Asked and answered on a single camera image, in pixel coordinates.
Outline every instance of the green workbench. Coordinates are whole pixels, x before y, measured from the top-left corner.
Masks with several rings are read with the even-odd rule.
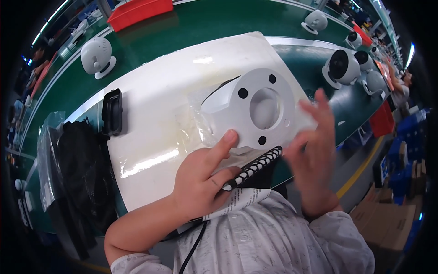
[[[50,112],[65,111],[68,117],[115,79],[146,62],[188,46],[226,36],[261,31],[265,36],[317,39],[346,47],[344,39],[350,29],[345,24],[329,20],[328,27],[318,36],[314,36],[300,25],[310,11],[297,4],[290,5],[286,2],[265,0],[187,2],[176,5],[173,12],[145,20],[118,33],[109,33],[106,38],[111,42],[113,55],[117,57],[113,71],[105,78],[95,80],[93,75],[85,73],[80,58],[72,61],[63,73],[58,75],[57,80],[45,94],[44,100],[41,101],[23,140],[22,152],[36,156],[39,127]],[[98,33],[105,30],[105,25],[101,24],[100,27],[97,25],[94,28],[93,33]],[[309,98],[313,98],[318,87],[322,86],[326,90],[336,118],[336,145],[354,133],[382,104],[380,97],[371,98],[363,91],[359,80],[364,76],[361,76],[354,86],[343,86],[337,91],[325,82],[321,68],[335,49],[287,43],[273,47]],[[55,69],[59,69],[65,63],[65,57],[57,57],[34,99],[40,98],[41,92],[56,74]],[[78,120],[88,116],[96,125],[100,119],[99,109],[101,108],[95,105]],[[35,209],[29,214],[32,225],[35,230],[53,232],[50,220],[47,214],[43,213],[39,203],[38,172],[30,175],[26,191],[32,193],[34,201],[37,200]],[[287,166],[280,163],[272,179],[272,186],[290,177]],[[125,214],[126,208],[119,193],[116,204],[119,216]]]

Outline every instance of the mounting hole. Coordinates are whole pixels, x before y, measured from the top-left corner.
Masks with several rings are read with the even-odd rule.
[[[260,138],[258,139],[258,144],[262,146],[265,143],[266,143],[266,137],[265,136],[260,136]]]
[[[239,94],[239,97],[242,99],[248,97],[248,91],[244,88],[239,89],[239,92],[237,94]]]
[[[269,76],[269,81],[271,82],[271,84],[275,83],[277,81],[277,78],[275,77],[275,75],[271,74]]]
[[[273,89],[256,91],[249,104],[249,115],[253,124],[261,130],[271,128],[280,116],[280,101]]]

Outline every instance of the red plastic bin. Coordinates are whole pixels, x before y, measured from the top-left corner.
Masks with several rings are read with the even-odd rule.
[[[373,116],[371,116],[369,121],[374,137],[377,138],[392,133],[395,123],[387,100],[383,102],[380,108],[373,114]]]
[[[107,23],[118,32],[137,22],[172,10],[172,0],[131,0],[118,7]]]

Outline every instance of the black cable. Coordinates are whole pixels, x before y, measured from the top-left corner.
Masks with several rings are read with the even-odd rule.
[[[190,258],[192,257],[194,250],[198,246],[198,243],[201,241],[202,236],[204,235],[205,228],[207,227],[207,223],[208,223],[208,221],[204,222],[204,225],[202,226],[202,229],[201,229],[201,233],[199,233],[198,238],[194,242],[194,245],[193,245],[192,249],[190,250],[189,254],[187,255],[187,258],[185,259],[183,265],[181,266],[181,269],[178,272],[179,274],[183,274],[184,269],[186,269],[187,263],[189,262]]]

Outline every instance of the hand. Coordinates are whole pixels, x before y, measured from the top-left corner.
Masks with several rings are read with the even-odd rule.
[[[44,67],[43,67],[42,65],[39,66],[39,67],[37,67],[37,68],[35,68],[35,75],[40,74],[43,68],[44,68]]]
[[[317,128],[299,132],[283,150],[283,158],[289,163],[301,193],[303,211],[312,217],[321,216],[339,204],[329,190],[336,157],[335,118],[323,89],[316,91],[315,99],[317,106],[303,100],[299,104],[318,122]]]
[[[236,131],[228,130],[213,148],[190,153],[180,165],[170,196],[187,220],[214,212],[230,196],[230,192],[221,191],[221,188],[241,169],[227,167],[212,173],[223,159],[230,157],[229,151],[237,138]]]

